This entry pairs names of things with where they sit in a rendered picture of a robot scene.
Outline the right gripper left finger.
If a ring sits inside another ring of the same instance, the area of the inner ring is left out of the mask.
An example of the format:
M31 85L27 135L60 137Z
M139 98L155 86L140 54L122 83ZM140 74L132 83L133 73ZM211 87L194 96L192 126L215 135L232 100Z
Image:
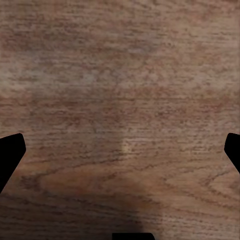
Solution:
M0 138L0 193L26 152L21 133Z

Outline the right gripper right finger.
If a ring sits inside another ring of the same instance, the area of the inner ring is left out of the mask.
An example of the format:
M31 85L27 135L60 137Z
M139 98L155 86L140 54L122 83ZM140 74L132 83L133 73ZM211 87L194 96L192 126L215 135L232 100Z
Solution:
M224 151L240 173L240 135L228 133Z

